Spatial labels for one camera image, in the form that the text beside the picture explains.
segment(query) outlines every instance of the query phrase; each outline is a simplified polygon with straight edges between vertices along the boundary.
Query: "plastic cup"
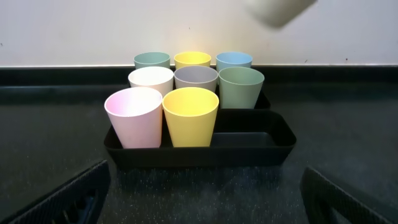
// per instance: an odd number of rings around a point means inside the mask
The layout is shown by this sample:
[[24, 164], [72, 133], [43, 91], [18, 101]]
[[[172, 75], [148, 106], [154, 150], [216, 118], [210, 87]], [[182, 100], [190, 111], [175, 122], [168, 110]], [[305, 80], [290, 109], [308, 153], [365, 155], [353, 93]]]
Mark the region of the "plastic cup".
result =
[[170, 68], [170, 56], [162, 52], [148, 52], [134, 57], [136, 69], [144, 67], [165, 67]]
[[212, 92], [216, 91], [218, 72], [204, 66], [188, 66], [174, 72], [177, 88], [199, 87]]
[[253, 109], [259, 97], [264, 76], [244, 67], [229, 67], [220, 71], [221, 108]]
[[210, 146], [218, 97], [204, 88], [186, 87], [164, 97], [163, 107], [174, 147]]
[[131, 87], [149, 87], [165, 96], [173, 90], [174, 73], [169, 68], [146, 67], [134, 70], [128, 79]]
[[174, 56], [175, 69], [201, 65], [210, 67], [211, 56], [203, 52], [182, 52]]
[[137, 87], [113, 93], [104, 104], [125, 149], [159, 147], [162, 138], [162, 94]]
[[217, 55], [216, 67], [217, 72], [224, 68], [229, 67], [246, 67], [250, 68], [253, 58], [245, 53], [241, 52], [225, 52]]

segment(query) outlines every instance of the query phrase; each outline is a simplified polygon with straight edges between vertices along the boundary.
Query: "white wall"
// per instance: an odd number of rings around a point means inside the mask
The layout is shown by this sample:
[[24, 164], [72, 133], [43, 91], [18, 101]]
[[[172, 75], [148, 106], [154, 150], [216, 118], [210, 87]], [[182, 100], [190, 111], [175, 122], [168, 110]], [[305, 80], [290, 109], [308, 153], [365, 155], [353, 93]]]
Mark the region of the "white wall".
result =
[[241, 0], [0, 0], [0, 67], [243, 51], [253, 64], [398, 64], [397, 0], [319, 0], [282, 30]]

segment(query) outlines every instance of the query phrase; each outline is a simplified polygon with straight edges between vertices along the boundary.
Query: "gray cup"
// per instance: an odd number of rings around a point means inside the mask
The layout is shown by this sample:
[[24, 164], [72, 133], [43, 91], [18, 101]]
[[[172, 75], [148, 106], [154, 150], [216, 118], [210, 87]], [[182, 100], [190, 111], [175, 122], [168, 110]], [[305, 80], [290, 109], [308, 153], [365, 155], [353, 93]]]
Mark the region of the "gray cup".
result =
[[220, 105], [225, 108], [254, 109], [264, 76], [245, 67], [229, 67], [220, 71]]
[[148, 52], [134, 57], [136, 69], [144, 67], [170, 68], [170, 56], [163, 52]]
[[176, 88], [199, 87], [216, 91], [218, 72], [205, 66], [187, 66], [174, 72]]

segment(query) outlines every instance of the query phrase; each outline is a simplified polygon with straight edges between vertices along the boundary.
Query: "tray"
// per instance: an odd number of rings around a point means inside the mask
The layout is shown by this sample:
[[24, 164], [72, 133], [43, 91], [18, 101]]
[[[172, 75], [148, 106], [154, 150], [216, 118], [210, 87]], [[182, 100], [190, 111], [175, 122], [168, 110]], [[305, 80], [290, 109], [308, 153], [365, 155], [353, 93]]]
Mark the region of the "tray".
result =
[[[220, 97], [220, 89], [219, 89], [218, 85], [216, 87], [215, 93], [218, 97]], [[268, 110], [270, 107], [271, 107], [271, 103], [269, 102], [268, 98], [264, 94], [264, 91], [261, 89], [259, 98], [257, 99], [254, 109], [255, 110], [259, 110], [259, 109]]]
[[219, 110], [210, 147], [173, 147], [165, 117], [159, 148], [123, 149], [113, 127], [104, 145], [123, 170], [136, 167], [275, 166], [296, 137], [283, 117], [269, 110]]

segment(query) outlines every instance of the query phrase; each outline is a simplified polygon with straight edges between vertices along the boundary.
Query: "speckled black surface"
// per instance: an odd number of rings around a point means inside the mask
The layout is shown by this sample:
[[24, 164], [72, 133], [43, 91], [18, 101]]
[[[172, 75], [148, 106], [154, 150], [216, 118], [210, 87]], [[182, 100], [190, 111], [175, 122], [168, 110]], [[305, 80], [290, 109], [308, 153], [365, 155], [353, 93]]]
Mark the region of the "speckled black surface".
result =
[[[122, 85], [0, 88], [0, 200], [99, 157]], [[305, 166], [398, 207], [398, 85], [266, 85], [297, 137], [281, 167], [117, 171], [98, 223], [307, 223]]]

